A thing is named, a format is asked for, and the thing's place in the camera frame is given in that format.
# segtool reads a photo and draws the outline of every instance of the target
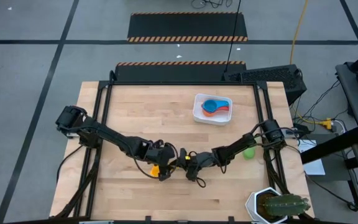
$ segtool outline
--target white container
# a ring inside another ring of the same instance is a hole
[[[225,100],[225,101],[229,102],[229,111],[220,111],[212,117],[207,117],[204,115],[203,108],[201,107],[201,105],[206,100]],[[205,95],[202,93],[198,93],[194,100],[193,117],[194,117],[195,121],[201,122],[201,123],[215,124],[215,125],[226,125],[231,120],[232,110],[233,110],[233,101],[230,100],[230,98],[222,97],[222,96]]]
[[[263,192],[268,191],[268,190],[271,190],[272,192],[275,192],[277,195],[281,195],[280,193],[278,193],[276,190],[274,190],[271,187],[268,187],[268,188],[263,189],[263,190],[258,191],[258,192],[252,192],[251,195],[249,196],[247,202],[246,202],[247,212],[248,212],[249,216],[251,217],[251,219],[253,221],[261,222],[261,223],[264,223],[264,224],[279,224],[281,222],[284,222],[285,220],[288,219],[288,216],[285,216],[284,218],[282,218],[279,221],[275,221],[275,222],[271,223],[271,222],[267,221],[266,219],[264,219],[263,217],[261,217],[257,213],[257,210],[256,210],[256,207],[257,207],[256,198],[257,198],[258,194],[263,193]]]

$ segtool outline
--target floor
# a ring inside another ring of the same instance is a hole
[[[2,203],[0,221],[48,217],[55,174],[66,144],[54,121],[65,105],[76,102],[81,82],[107,79],[108,71],[118,62],[227,59],[229,45],[129,45],[120,41],[126,39],[130,13],[194,11],[190,2],[0,1],[0,206],[19,154],[28,152],[10,203]],[[208,5],[199,10],[235,11],[238,2],[234,0],[229,8]],[[344,4],[351,15],[345,13]],[[290,40],[302,8],[303,1],[298,0],[243,0],[240,11],[250,41],[235,45],[231,59],[245,60],[248,68],[289,64]],[[354,18],[353,26],[348,16]],[[302,69],[308,87],[298,108],[304,113],[335,82],[335,65],[358,58],[358,0],[310,1],[298,39],[304,42],[296,45],[293,63]],[[109,45],[98,41],[76,45],[67,40],[111,41]],[[337,87],[313,114],[327,118],[344,109],[346,99]],[[347,114],[339,117],[348,128],[356,125]],[[316,132],[325,130],[317,128]],[[324,185],[351,200],[345,182]],[[309,188],[318,218],[358,223],[358,213],[318,186],[310,183]]]

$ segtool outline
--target orange and black striped tape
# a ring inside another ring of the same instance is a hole
[[[235,14],[237,12],[134,12],[133,15],[163,15],[163,14]]]
[[[245,36],[179,36],[179,37],[128,37],[129,42],[241,42],[247,41]]]
[[[197,62],[120,62],[117,66],[134,65],[224,65],[227,61],[197,61]],[[229,61],[230,65],[245,65],[244,61]]]

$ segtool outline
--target white paper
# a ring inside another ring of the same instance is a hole
[[[298,146],[300,152],[305,152],[312,147],[315,147],[316,141],[314,140],[300,140],[300,145]],[[326,175],[324,171],[323,162],[321,159],[318,159],[313,162],[309,162],[307,164],[303,164],[303,169],[308,175]]]

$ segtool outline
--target wooden table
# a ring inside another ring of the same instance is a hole
[[[83,82],[77,106],[93,113],[98,82]],[[290,112],[282,83],[268,83],[274,118],[281,127],[292,127]],[[226,126],[196,123],[193,102],[197,93],[226,96],[234,107],[232,121]],[[261,104],[265,112],[263,93]],[[104,102],[98,120],[101,120]],[[255,98],[251,86],[113,86],[107,126],[128,136],[156,141],[163,139],[179,150],[211,151],[227,146],[249,132],[258,123]],[[296,141],[287,141],[297,147]],[[65,156],[78,147],[78,138],[68,140]],[[104,142],[93,203],[93,220],[214,220],[249,221],[244,204],[251,192],[269,186],[262,148],[252,160],[242,155],[228,165],[226,174],[218,167],[203,169],[199,177],[206,181],[202,189],[186,179],[182,169],[170,179],[159,182],[144,176],[115,145]],[[310,197],[300,156],[290,148],[282,150],[282,161],[291,193]],[[78,188],[85,150],[63,165],[50,214],[56,215]],[[149,172],[151,165],[139,163]],[[81,206],[85,214],[86,198]],[[307,211],[314,216],[313,209]]]

